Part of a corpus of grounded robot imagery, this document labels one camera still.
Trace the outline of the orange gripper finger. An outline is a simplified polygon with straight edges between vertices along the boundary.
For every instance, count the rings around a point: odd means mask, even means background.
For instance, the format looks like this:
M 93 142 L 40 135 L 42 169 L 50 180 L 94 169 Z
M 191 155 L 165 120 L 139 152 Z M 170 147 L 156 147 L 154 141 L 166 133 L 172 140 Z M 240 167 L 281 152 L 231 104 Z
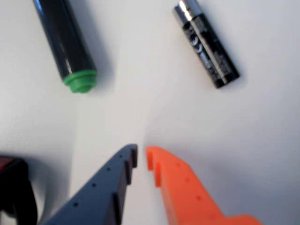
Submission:
M 147 167 L 161 189 L 170 225 L 259 225 L 249 214 L 226 216 L 200 182 L 191 166 L 173 153 L 146 147 Z

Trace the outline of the blue-grey gripper finger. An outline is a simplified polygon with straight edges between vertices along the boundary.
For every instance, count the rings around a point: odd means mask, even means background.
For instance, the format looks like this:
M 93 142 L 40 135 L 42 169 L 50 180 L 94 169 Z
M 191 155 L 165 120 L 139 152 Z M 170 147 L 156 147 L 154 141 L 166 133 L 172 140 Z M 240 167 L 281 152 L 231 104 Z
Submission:
M 46 224 L 120 225 L 137 160 L 137 144 L 121 148 Z

